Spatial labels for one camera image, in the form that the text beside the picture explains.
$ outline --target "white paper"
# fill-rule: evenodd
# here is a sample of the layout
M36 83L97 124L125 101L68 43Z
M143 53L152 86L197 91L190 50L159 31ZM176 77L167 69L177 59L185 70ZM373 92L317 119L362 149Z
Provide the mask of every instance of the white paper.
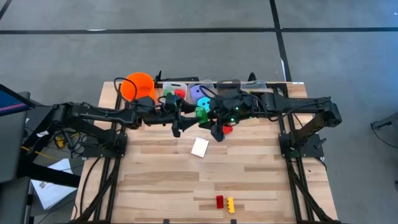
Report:
M207 145L209 145L209 141L197 138L197 140L193 144L191 153L203 158L206 153Z
M37 133L36 135L37 135L37 137L41 138L41 137L46 136L48 134L49 134L48 131L42 131L41 133Z
M49 166L51 169L62 170L72 174L68 159L62 159L61 161ZM76 190L74 187L66 187L53 183L48 183L39 180L32 180L32 184L39 196L40 202L44 209L49 209L56 203L65 198L68 194Z

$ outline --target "computer monitor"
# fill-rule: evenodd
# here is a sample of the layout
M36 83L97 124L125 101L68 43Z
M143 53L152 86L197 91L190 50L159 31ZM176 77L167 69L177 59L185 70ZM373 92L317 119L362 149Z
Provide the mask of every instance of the computer monitor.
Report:
M0 84L0 116L35 108L35 104Z

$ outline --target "plastic container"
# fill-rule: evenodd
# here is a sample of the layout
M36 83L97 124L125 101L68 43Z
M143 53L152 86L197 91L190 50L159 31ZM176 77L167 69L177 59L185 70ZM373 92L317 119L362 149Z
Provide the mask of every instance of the plastic container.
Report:
M266 89L267 85L264 81L262 80L256 80L256 81L251 81L251 82L246 82L241 84L241 89L242 90L255 90L255 89Z
M200 82L195 82L195 83L189 84L188 85L189 94L190 94L190 98L192 99L192 103L194 105L197 104L198 100L200 100L201 98L206 97L201 92L201 90L199 89L199 87L201 85L203 85L203 86L209 88L211 91L215 92L215 89L214 89L214 86L213 86L213 82L211 80L203 80L203 81L200 81Z
M188 86L185 83L164 82L162 96L165 96L166 94L171 93L173 95L183 96L183 98L185 99L185 97L187 95L187 90L188 90Z
M130 74L127 79L134 82L134 84L137 86L137 89L131 82L124 80L120 87L120 91L125 99L132 101L137 91L136 99L142 98L144 96L150 96L155 101L155 85L150 75L143 72L136 72Z
M231 91L234 93L241 87L239 80L223 80L217 82L217 92L220 96L228 96Z

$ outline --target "gray floor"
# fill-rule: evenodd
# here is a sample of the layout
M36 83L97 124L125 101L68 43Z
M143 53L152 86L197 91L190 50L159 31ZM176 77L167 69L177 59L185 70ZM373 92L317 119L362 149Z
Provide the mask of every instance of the gray floor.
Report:
M276 3L282 27L398 26L394 0ZM234 26L272 27L269 1L13 0L0 21L3 30ZM376 139L369 123L398 111L398 33L284 33L284 40L293 81L305 82L309 96L330 95L343 117L321 131L340 220L396 223L398 149ZM284 80L274 33L0 35L0 68L1 83L45 104L96 103L103 81L138 71L212 80L255 72ZM398 146L391 133L379 132ZM42 223L66 222L72 208Z

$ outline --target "wooden table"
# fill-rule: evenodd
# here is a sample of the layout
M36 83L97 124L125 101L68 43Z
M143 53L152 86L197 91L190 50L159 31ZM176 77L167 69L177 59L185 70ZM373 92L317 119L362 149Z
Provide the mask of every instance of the wooden table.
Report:
M307 97L302 83L287 86L290 97ZM114 108L115 101L113 83L105 82L99 106ZM312 118L298 117L303 123ZM104 129L111 126L96 124ZM286 163L277 140L278 123L267 119L242 121L223 142L216 142L209 130L198 126L180 138L173 137L171 125L143 125L126 133L128 146L121 160L112 223L162 223L165 218L171 223L229 223L231 219L238 223L295 223ZM196 137L210 142L204 158L190 154ZM83 181L94 160L85 162L76 197L78 206ZM97 194L103 161L89 177L84 208ZM304 158L303 162L310 193L326 214L337 219L324 166L312 158ZM216 195L233 197L236 212L228 213L226 207L217 209ZM105 217L107 201L108 194L104 196L101 218Z

